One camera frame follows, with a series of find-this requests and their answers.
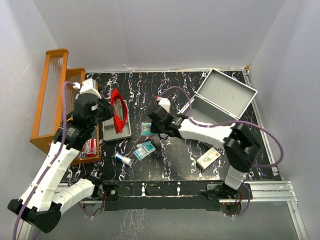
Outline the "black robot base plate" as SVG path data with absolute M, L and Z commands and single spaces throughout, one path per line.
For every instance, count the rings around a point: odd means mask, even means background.
M 248 183 L 227 189 L 222 180 L 104 181 L 105 211 L 204 209 L 220 211 L 224 203 L 240 204 L 253 195 Z

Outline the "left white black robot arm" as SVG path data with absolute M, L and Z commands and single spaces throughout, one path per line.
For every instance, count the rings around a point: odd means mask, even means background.
M 57 192 L 71 162 L 79 155 L 96 126 L 114 116 L 114 107 L 99 93 L 81 93 L 74 110 L 63 117 L 50 150 L 36 177 L 18 199 L 11 199 L 8 210 L 44 233 L 51 232 L 63 213 L 79 201 L 103 195 L 98 177 L 87 174 L 65 190 Z

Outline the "red first aid pouch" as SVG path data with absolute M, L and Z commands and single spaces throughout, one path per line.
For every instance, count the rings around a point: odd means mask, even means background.
M 111 93 L 110 104 L 114 107 L 113 123 L 115 132 L 119 134 L 123 131 L 128 119 L 128 108 L 117 88 Z

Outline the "white teal swab packet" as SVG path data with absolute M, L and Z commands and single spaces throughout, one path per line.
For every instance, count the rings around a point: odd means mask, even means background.
M 142 147 L 146 147 L 146 146 L 152 146 L 152 142 L 151 141 L 146 141 L 146 142 L 143 142 L 143 143 L 139 143 L 136 145 L 137 148 L 142 148 Z

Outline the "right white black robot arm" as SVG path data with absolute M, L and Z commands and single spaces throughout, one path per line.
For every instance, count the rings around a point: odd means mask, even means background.
M 241 121 L 228 121 L 212 125 L 178 114 L 172 116 L 157 104 L 148 114 L 151 131 L 169 137 L 195 140 L 222 149 L 227 156 L 229 169 L 222 184 L 207 192 L 207 196 L 234 199 L 260 151 L 260 144 Z

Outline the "bandage packets stack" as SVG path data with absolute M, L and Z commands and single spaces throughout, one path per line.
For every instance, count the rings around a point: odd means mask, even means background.
M 115 118 L 119 119 L 120 121 L 124 121 L 125 120 L 125 109 L 127 107 L 127 104 L 125 101 L 121 101 L 120 99 L 116 99 L 114 102 L 114 111 L 115 111 Z

